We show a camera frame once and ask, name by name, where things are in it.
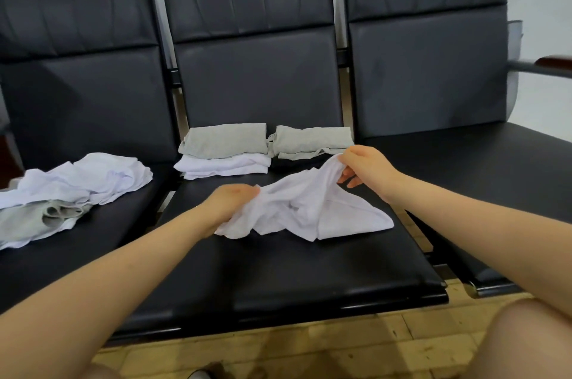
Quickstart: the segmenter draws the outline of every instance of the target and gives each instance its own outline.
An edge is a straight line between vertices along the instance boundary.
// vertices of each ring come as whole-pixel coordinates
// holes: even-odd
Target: metal armrest
[[[517,72],[572,78],[572,57],[543,57],[534,63],[523,60],[510,60],[509,68]]]

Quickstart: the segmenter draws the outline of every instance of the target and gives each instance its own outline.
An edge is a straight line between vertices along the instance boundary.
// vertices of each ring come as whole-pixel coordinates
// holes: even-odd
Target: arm
[[[455,194],[398,172],[372,147],[353,146],[340,183],[365,183],[523,289],[572,317],[572,224]]]
[[[258,188],[226,185],[169,223],[52,283],[0,316],[2,377],[78,377],[123,320],[200,239]]]

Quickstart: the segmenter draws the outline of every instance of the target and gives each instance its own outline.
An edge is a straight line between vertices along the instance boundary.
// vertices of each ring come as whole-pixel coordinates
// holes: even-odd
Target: chair
[[[548,73],[507,60],[506,4],[346,0],[356,135],[411,176],[572,222],[572,144],[506,122],[507,72]],[[473,296],[519,290],[413,217]]]
[[[173,180],[178,137],[153,0],[0,0],[0,78],[24,166],[137,157],[153,181],[72,230],[0,252],[0,312],[140,236]]]
[[[332,0],[165,0],[190,127],[341,126]],[[184,182],[159,224],[225,183]],[[290,233],[199,242],[114,335],[170,339],[447,302],[443,280],[389,206],[395,228],[310,243]]]

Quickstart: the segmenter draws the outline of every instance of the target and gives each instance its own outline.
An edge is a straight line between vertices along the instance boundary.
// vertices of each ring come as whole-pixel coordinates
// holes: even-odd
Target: person's left hand
[[[220,224],[228,221],[247,202],[260,193],[260,187],[243,184],[219,186],[199,205],[201,212],[208,218],[213,232]]]

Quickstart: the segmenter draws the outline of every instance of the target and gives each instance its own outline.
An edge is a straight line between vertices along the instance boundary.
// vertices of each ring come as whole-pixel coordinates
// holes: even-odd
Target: chair seat
[[[172,163],[149,165],[153,181],[113,203],[95,206],[72,230],[0,251],[0,313],[79,267],[118,248],[153,224],[174,179]]]
[[[512,123],[363,140],[413,177],[459,194],[572,222],[572,144]],[[428,227],[421,224],[422,230]],[[437,243],[444,239],[436,238]],[[476,289],[506,279],[448,241],[449,264]]]
[[[201,203],[220,185],[264,186],[283,176],[184,182],[159,224]],[[211,236],[189,252],[114,339],[213,334],[447,302],[443,280],[391,208],[368,188],[352,191],[388,213],[395,227],[316,242],[288,231],[252,232],[238,240]]]

